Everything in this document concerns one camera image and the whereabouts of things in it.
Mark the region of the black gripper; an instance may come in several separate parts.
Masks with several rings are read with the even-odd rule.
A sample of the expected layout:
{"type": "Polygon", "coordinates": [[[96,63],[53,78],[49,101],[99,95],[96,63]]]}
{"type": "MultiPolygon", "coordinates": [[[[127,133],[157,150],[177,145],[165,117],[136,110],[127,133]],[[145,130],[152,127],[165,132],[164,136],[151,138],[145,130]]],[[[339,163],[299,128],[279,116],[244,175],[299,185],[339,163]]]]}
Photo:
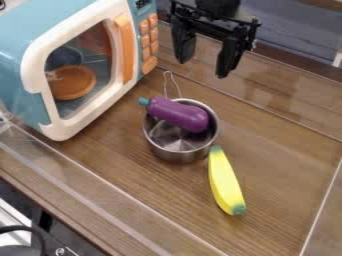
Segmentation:
{"type": "Polygon", "coordinates": [[[216,59],[216,77],[236,68],[244,50],[255,47],[262,22],[240,8],[242,0],[171,0],[169,25],[173,54],[184,64],[194,56],[196,34],[223,40],[216,59]]]}

